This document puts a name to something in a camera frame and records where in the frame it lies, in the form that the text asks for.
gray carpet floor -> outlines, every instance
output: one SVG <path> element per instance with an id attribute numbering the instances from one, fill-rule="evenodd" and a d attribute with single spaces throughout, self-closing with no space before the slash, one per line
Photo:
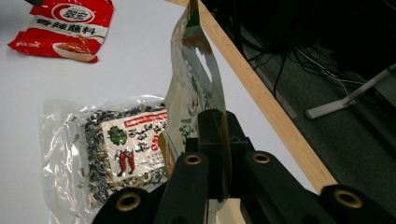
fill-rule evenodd
<path id="1" fill-rule="evenodd" d="M 246 30 L 243 37 L 260 44 Z M 332 73 L 334 80 L 313 65 L 303 54 L 333 71 L 336 63 L 330 50 L 320 44 L 299 47 L 282 54 L 261 54 L 244 45 L 243 51 L 266 87 L 274 92 L 300 130 L 339 184 L 357 189 L 396 216 L 396 114 L 375 89 L 356 99 L 356 104 L 317 118 L 307 119 L 307 109 L 340 100 L 366 80 L 351 71 Z"/>

metal screw hole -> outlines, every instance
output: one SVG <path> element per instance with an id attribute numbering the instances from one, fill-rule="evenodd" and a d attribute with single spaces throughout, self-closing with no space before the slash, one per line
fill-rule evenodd
<path id="1" fill-rule="evenodd" d="M 121 212 L 128 212 L 140 204 L 141 198 L 136 193 L 124 193 L 117 200 L 116 207 Z"/>
<path id="2" fill-rule="evenodd" d="M 360 208 L 363 206 L 363 202 L 361 201 L 361 199 L 354 193 L 347 190 L 337 189 L 334 192 L 334 197 L 337 202 L 347 207 Z"/>

red package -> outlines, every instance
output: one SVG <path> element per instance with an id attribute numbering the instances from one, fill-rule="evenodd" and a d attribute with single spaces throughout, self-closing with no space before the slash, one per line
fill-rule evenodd
<path id="1" fill-rule="evenodd" d="M 8 45 L 26 54 L 96 63 L 113 10 L 111 0 L 44 0 Z"/>

seasoning packet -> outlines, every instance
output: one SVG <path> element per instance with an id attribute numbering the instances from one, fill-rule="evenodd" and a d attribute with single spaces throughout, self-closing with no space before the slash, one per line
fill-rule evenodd
<path id="1" fill-rule="evenodd" d="M 44 0 L 8 45 L 30 55 L 96 63 L 113 10 L 111 0 Z"/>
<path id="2" fill-rule="evenodd" d="M 118 190 L 150 192 L 166 181 L 158 141 L 167 124 L 163 100 L 141 95 L 100 106 L 45 101 L 42 165 L 50 223 L 92 223 Z"/>

printed label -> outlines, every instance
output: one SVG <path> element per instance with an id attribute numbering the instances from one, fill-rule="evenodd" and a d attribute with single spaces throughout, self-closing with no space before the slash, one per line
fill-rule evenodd
<path id="1" fill-rule="evenodd" d="M 158 135 L 166 118 L 166 111 L 159 111 L 102 123 L 113 181 L 164 167 Z"/>

